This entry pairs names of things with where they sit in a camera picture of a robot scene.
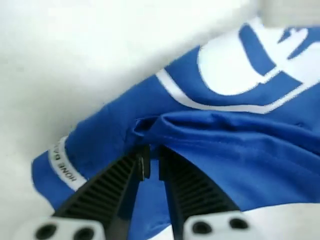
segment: blue fabric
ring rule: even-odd
[[[264,76],[276,62],[257,32],[248,23],[234,37],[241,43],[252,71]],[[302,56],[319,41],[319,28],[308,28],[308,33],[288,59]],[[276,41],[283,43],[290,36],[290,30],[284,29]],[[307,87],[265,114],[255,113],[250,111],[251,105],[269,105],[307,83],[283,69],[248,91],[218,94],[208,88],[200,72],[200,50],[193,49],[165,68],[174,84],[196,103],[248,106],[248,111],[185,106],[177,101],[184,96],[173,96],[168,86],[153,75],[80,122],[70,133],[65,151],[73,167],[90,179],[137,144],[151,144],[154,148],[161,144],[202,169],[243,211],[287,203],[319,203],[320,84]],[[52,169],[48,152],[33,161],[32,179],[37,191],[55,209],[74,192]],[[151,238],[169,224],[166,193],[163,182],[158,181],[154,156],[151,178],[138,190],[129,239]]]

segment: white background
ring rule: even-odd
[[[33,189],[34,157],[133,84],[232,26],[247,3],[1,0],[1,239],[53,211]],[[319,209],[289,205],[249,214],[268,239],[311,240],[320,234]]]

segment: blue garment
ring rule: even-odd
[[[35,188],[57,209],[133,146],[151,144],[194,163],[242,211],[319,203],[319,39],[317,27],[265,29],[255,18],[191,50],[37,157]],[[169,224],[153,159],[129,238],[151,238]]]

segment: white trim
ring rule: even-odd
[[[78,190],[87,180],[72,166],[65,151],[67,137],[61,138],[57,145],[54,145],[48,153],[49,163],[52,170],[72,190]]]
[[[282,98],[267,104],[267,105],[228,105],[228,106],[215,106],[215,105],[205,105],[198,102],[193,101],[190,99],[175,83],[169,73],[162,69],[158,73],[155,74],[159,79],[160,83],[163,87],[167,90],[167,92],[173,97],[178,103],[187,106],[193,109],[199,110],[216,110],[216,111],[224,111],[224,112],[248,112],[254,114],[267,114],[274,109],[282,106],[284,103],[290,101],[291,99],[295,98],[300,93],[304,92],[305,90],[313,87],[314,85],[319,83],[317,81],[311,81],[301,84],[299,87],[295,88]]]

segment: white logo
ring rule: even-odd
[[[240,34],[246,30],[246,26],[252,31],[252,38],[245,35],[248,39],[243,40]],[[290,57],[298,48],[306,45],[309,28],[293,28],[289,36],[281,40],[285,29],[264,28],[259,18],[251,20],[246,26],[214,38],[200,49],[197,64],[207,87],[223,96],[239,95],[258,84],[267,83],[280,72],[301,82],[300,86],[267,105],[212,106],[188,98],[165,70],[156,74],[162,85],[178,102],[191,108],[266,114],[319,83],[320,42],[317,41],[320,41],[320,28],[316,35],[319,39],[310,41],[303,51]],[[254,54],[255,49],[260,49],[263,54]]]

